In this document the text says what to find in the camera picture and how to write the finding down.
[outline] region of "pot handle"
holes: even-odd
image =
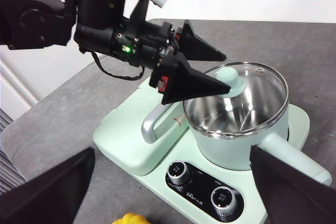
[[[162,105],[159,103],[143,120],[141,125],[141,133],[143,139],[149,143],[154,143],[157,139],[154,134],[154,126],[160,117],[172,106],[173,104]]]
[[[325,168],[293,147],[278,134],[272,133],[258,146],[316,181],[327,186],[331,184],[331,174]]]

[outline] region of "control panel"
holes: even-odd
[[[243,197],[236,189],[190,163],[172,162],[165,180],[173,191],[218,221],[234,221],[243,212]]]

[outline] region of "dial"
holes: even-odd
[[[220,216],[230,216],[237,209],[235,194],[226,186],[219,186],[212,191],[211,203]]]
[[[174,161],[168,169],[167,174],[171,182],[175,185],[183,185],[190,179],[191,173],[185,162]]]

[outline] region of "gray tabletop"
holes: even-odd
[[[182,25],[181,20],[168,21]],[[285,76],[290,103],[303,108],[311,120],[303,151],[336,178],[336,24],[194,20],[192,25],[227,55],[227,62],[259,62]],[[102,64],[117,74],[139,72],[110,57]],[[218,64],[191,65],[206,70]],[[153,224],[191,223],[105,158],[92,141],[101,119],[142,81],[117,80],[90,64],[2,132],[1,146],[27,180],[88,146],[96,149],[91,184],[75,223],[111,223],[129,211]]]

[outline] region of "black cable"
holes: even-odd
[[[130,76],[115,76],[114,74],[111,74],[111,73],[108,73],[101,65],[100,63],[100,60],[97,56],[97,54],[95,52],[91,52],[91,55],[93,57],[93,59],[95,60],[98,68],[105,74],[107,74],[108,76],[112,76],[112,77],[115,77],[115,78],[118,78],[118,79],[122,79],[122,80],[128,80],[128,81],[136,81],[136,80],[139,80],[141,79],[141,77],[143,76],[143,73],[145,72],[145,68],[144,67],[141,67],[142,68],[142,71],[141,73],[138,75],[138,76],[134,76],[134,77],[130,77]]]

